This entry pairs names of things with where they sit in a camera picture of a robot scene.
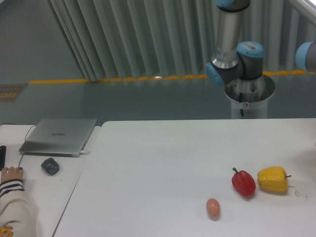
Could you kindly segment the person's hand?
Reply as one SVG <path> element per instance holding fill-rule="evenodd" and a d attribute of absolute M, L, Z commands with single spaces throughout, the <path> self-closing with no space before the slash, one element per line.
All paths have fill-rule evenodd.
<path fill-rule="evenodd" d="M 19 170 L 18 167 L 4 167 L 1 170 L 0 183 L 4 183 L 6 181 L 11 180 L 22 180 L 23 179 L 23 170 Z"/>

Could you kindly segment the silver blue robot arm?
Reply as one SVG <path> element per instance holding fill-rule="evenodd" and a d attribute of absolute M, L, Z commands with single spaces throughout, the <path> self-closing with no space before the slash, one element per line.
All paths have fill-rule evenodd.
<path fill-rule="evenodd" d="M 313 0 L 218 0 L 215 51 L 205 66 L 223 86 L 253 80 L 263 71 L 316 70 L 316 3 Z"/>

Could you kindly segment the striped cream sleeve forearm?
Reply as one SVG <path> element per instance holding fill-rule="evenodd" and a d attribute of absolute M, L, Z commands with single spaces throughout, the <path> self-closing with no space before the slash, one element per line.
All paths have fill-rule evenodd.
<path fill-rule="evenodd" d="M 35 237 L 36 211 L 21 179 L 0 185 L 0 235 L 2 237 Z"/>

